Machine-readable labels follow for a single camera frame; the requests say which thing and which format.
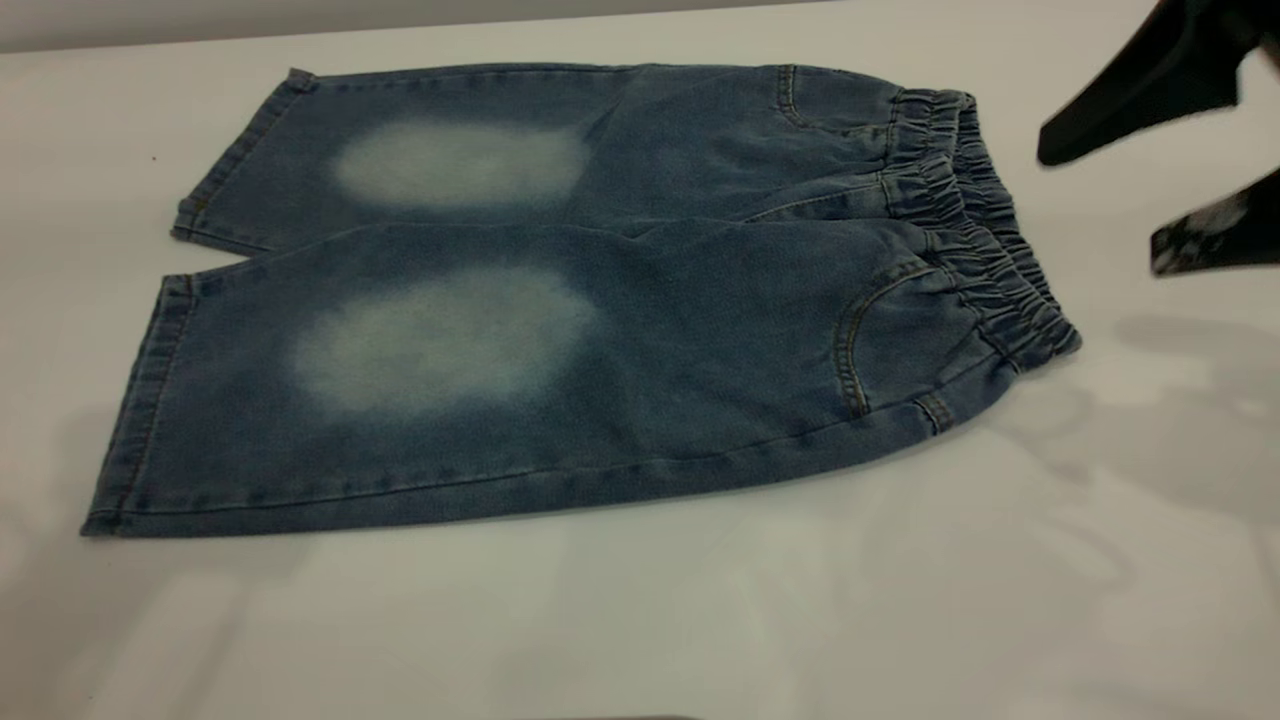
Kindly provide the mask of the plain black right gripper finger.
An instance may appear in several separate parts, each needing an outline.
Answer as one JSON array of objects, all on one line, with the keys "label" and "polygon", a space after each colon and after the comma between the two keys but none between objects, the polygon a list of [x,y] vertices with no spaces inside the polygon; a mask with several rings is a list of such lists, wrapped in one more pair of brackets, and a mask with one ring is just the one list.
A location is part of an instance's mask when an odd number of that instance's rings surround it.
[{"label": "plain black right gripper finger", "polygon": [[1239,67],[1277,40],[1276,1],[1160,1],[1120,53],[1039,129],[1037,160],[1062,167],[1130,135],[1234,108]]}]

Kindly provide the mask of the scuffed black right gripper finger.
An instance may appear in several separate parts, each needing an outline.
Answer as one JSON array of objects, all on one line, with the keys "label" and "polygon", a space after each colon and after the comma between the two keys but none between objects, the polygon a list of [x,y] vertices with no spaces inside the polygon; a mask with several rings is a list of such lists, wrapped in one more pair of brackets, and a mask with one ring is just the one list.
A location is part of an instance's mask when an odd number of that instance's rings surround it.
[{"label": "scuffed black right gripper finger", "polygon": [[1156,277],[1279,264],[1279,172],[1158,228],[1149,242]]}]

